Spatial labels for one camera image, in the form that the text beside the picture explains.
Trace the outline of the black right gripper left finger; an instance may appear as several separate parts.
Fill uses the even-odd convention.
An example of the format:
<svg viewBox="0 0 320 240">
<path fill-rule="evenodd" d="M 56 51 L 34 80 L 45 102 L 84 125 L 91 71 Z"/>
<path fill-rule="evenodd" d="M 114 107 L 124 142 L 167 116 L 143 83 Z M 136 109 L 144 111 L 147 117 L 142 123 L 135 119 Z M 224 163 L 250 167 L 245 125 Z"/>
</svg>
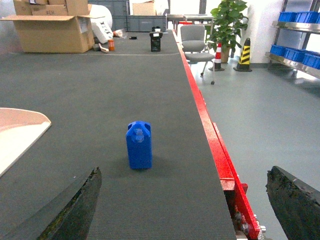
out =
<svg viewBox="0 0 320 240">
<path fill-rule="evenodd" d="M 86 240 L 96 211 L 102 173 L 95 167 L 77 178 L 3 240 Z"/>
</svg>

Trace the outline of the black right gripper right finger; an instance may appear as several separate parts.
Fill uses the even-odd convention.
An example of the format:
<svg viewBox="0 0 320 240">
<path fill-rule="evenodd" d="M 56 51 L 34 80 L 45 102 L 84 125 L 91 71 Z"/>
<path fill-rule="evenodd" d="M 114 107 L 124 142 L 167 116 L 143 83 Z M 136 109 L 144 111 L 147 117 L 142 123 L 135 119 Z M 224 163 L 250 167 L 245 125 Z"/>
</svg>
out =
<svg viewBox="0 0 320 240">
<path fill-rule="evenodd" d="M 320 191 L 279 166 L 267 172 L 266 192 L 289 240 L 320 238 Z"/>
</svg>

